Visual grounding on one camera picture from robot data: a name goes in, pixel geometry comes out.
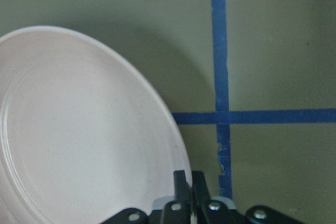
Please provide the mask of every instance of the blue tape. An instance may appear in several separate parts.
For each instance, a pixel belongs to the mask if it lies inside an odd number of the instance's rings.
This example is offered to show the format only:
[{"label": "blue tape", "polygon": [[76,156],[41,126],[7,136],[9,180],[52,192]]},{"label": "blue tape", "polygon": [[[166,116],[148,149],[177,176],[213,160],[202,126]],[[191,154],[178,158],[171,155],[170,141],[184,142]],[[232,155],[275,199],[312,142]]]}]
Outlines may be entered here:
[{"label": "blue tape", "polygon": [[[229,110],[229,90],[227,73],[227,31],[225,0],[212,0],[212,28],[214,48],[214,74],[216,91],[216,111]],[[209,121],[218,121],[217,114],[206,115]],[[219,163],[223,167],[224,188],[221,195],[232,198],[231,184],[231,154],[230,154],[230,128],[228,125],[217,125],[217,141],[225,152],[218,153]]]},{"label": "blue tape", "polygon": [[173,113],[177,124],[335,123],[336,109]]}]

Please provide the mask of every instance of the plate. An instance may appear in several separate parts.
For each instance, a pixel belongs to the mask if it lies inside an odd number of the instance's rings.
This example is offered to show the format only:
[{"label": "plate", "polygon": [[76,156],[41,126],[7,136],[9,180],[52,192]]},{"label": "plate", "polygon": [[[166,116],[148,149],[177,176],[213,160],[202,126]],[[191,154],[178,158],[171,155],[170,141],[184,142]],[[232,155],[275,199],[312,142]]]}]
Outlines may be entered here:
[{"label": "plate", "polygon": [[124,58],[58,27],[0,39],[0,223],[150,214],[190,165],[162,99]]}]

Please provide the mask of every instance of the silver screw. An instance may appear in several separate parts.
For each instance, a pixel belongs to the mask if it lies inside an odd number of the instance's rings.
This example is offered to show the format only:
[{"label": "silver screw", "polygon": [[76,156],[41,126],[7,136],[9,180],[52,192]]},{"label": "silver screw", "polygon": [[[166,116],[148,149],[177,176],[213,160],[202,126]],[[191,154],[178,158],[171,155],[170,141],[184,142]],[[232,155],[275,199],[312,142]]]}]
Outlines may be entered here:
[{"label": "silver screw", "polygon": [[220,203],[218,201],[211,201],[209,208],[213,211],[218,211],[220,209]]},{"label": "silver screw", "polygon": [[171,208],[173,211],[179,211],[181,210],[182,206],[181,206],[181,203],[174,203],[172,204]]},{"label": "silver screw", "polygon": [[138,212],[135,212],[128,216],[129,221],[136,221],[140,219],[140,214]]},{"label": "silver screw", "polygon": [[263,210],[261,210],[261,209],[257,209],[257,210],[255,210],[255,212],[254,212],[253,215],[254,215],[254,217],[256,217],[257,219],[261,219],[261,220],[266,219],[266,217],[267,217],[266,212],[263,211]]}]

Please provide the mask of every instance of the vertical blue tape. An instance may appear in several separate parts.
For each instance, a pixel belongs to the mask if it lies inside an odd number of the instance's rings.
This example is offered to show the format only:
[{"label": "vertical blue tape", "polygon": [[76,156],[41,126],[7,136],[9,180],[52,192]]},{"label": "vertical blue tape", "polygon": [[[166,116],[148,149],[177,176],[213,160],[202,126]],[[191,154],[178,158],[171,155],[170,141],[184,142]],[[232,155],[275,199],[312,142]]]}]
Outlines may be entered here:
[{"label": "vertical blue tape", "polygon": [[[214,71],[216,111],[229,111],[227,73],[227,31],[225,0],[212,0],[212,25],[214,48]],[[217,125],[217,141],[221,144],[218,159],[224,175],[219,177],[221,195],[232,198],[230,126]]]}]

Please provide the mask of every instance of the blue tape strip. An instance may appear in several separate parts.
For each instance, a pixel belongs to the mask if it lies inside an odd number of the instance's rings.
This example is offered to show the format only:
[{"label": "blue tape strip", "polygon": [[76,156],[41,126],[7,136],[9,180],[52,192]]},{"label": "blue tape strip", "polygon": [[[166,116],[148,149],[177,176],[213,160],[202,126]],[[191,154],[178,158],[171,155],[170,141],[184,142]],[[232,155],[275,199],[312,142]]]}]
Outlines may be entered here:
[{"label": "blue tape strip", "polygon": [[[228,73],[227,73],[227,31],[225,0],[212,0],[212,28],[214,48],[214,74],[216,91],[216,111],[229,110]],[[208,115],[209,120],[217,120],[216,115]],[[231,154],[229,125],[217,125],[217,141],[225,152],[218,153],[219,163],[223,166],[224,189],[221,195],[232,198]]]},{"label": "blue tape strip", "polygon": [[177,124],[335,123],[336,109],[173,113]]}]

